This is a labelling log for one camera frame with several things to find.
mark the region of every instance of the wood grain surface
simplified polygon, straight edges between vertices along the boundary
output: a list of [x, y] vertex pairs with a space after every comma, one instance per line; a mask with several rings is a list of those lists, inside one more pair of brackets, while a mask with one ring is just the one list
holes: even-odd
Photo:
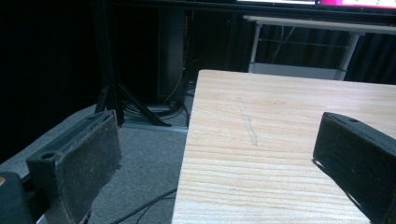
[[325, 111], [396, 138], [396, 86], [201, 71], [173, 223], [370, 223], [311, 161]]

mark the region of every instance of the metal desk leg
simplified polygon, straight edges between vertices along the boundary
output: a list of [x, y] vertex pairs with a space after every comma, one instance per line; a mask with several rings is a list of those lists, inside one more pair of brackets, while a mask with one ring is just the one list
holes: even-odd
[[254, 35], [253, 49], [251, 50], [250, 63], [248, 65], [249, 73], [253, 72], [253, 64], [254, 64], [254, 60], [256, 60], [257, 45], [259, 44], [259, 36], [261, 29], [262, 29], [262, 24], [256, 23], [256, 33]]
[[347, 73], [347, 67], [349, 66], [350, 59], [352, 58], [353, 51], [358, 44], [359, 37], [361, 37], [361, 33], [349, 33], [349, 40], [347, 44], [347, 49], [344, 54], [343, 60], [340, 62], [340, 66], [335, 74], [334, 80], [344, 80], [344, 77]]

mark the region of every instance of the floor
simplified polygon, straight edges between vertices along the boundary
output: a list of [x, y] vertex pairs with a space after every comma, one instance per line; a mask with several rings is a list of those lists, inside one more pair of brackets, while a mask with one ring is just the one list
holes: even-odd
[[[189, 113], [192, 99], [186, 96], [185, 105]], [[94, 105], [78, 111], [38, 138], [24, 151], [1, 164], [0, 172], [13, 171], [20, 176], [26, 175], [28, 170], [24, 160], [29, 155], [93, 111]], [[186, 126], [186, 112], [167, 119], [166, 122]], [[113, 223], [142, 204], [177, 187], [186, 133], [144, 127], [136, 128], [134, 122], [128, 121], [120, 128], [122, 167], [93, 202], [89, 223]], [[120, 223], [171, 223], [175, 196], [175, 193], [169, 194], [149, 210], [143, 209]], [[40, 220], [40, 223], [46, 223], [45, 219]]]

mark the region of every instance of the dark background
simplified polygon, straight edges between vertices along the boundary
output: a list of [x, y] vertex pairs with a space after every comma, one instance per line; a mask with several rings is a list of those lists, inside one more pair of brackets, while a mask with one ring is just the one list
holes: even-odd
[[[127, 86], [142, 101], [156, 97], [158, 83], [136, 71], [158, 70], [157, 9], [119, 11], [130, 30], [118, 30], [116, 64]], [[190, 81], [201, 69], [246, 72], [254, 24], [241, 14], [186, 11], [189, 44], [186, 68]], [[257, 62], [277, 49], [280, 27], [262, 29]], [[296, 28], [274, 63], [335, 68], [347, 42], [346, 32]], [[396, 37], [361, 37], [346, 80], [396, 84]], [[37, 0], [0, 3], [0, 162], [31, 144], [72, 113], [93, 105], [101, 88], [90, 1]]]

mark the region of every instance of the screw hole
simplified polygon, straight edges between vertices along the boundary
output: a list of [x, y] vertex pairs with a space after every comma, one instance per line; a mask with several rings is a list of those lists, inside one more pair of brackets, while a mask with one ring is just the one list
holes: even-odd
[[50, 153], [44, 154], [44, 155], [41, 157], [41, 159], [47, 160], [47, 159], [50, 159], [50, 158], [53, 157], [53, 156], [55, 156], [55, 154], [54, 154], [53, 152], [50, 152]]

